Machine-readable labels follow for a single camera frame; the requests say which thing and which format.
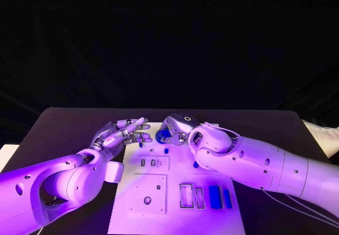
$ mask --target black curtain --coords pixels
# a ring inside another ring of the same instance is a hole
[[[51,106],[289,109],[339,125],[335,3],[9,4],[2,142],[20,142]]]

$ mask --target blue object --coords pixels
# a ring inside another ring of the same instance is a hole
[[[229,191],[228,191],[228,189],[224,190],[224,194],[225,194],[227,208],[231,209],[231,208],[232,208],[232,203],[231,203],[231,197],[229,197]]]
[[[222,209],[219,186],[209,186],[208,190],[209,190],[211,208],[216,210]]]
[[[199,167],[199,164],[198,162],[193,163],[193,168],[198,168]]]
[[[162,142],[162,138],[166,138],[166,137],[170,137],[170,131],[169,131],[169,129],[165,129],[163,131],[157,131],[157,133],[156,133],[156,140],[157,140],[157,142],[159,143],[165,143],[165,142]]]

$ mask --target robotic hand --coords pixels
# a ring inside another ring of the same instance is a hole
[[[166,118],[156,139],[189,144],[203,169],[216,170],[251,188],[290,194],[339,216],[336,165],[300,157],[208,122],[199,125],[188,115]]]
[[[124,164],[110,161],[126,144],[152,142],[147,119],[110,122],[77,154],[0,174],[0,233],[29,234],[88,203],[104,181],[118,183]],[[55,200],[40,199],[40,186]]]

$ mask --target table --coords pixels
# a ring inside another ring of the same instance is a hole
[[[300,156],[329,162],[297,114],[290,111],[49,108],[3,172],[77,153],[88,147],[95,131],[108,121],[146,117],[150,122],[162,122],[172,113],[186,113],[199,121],[219,123],[221,127],[242,136],[263,140]],[[105,182],[92,202],[48,225],[40,235],[107,234],[115,190],[117,185]],[[335,227],[284,207],[260,190],[235,182],[235,192],[248,235],[338,233]],[[300,208],[283,194],[271,195]]]

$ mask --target robotic arm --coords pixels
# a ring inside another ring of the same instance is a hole
[[[290,194],[339,217],[339,167],[297,156],[188,115],[170,115],[159,142],[188,144],[196,163],[251,188]]]
[[[0,233],[29,234],[88,203],[104,181],[118,183],[124,164],[110,161],[126,144],[152,142],[147,119],[110,122],[77,154],[0,175]],[[40,187],[55,196],[45,204]]]

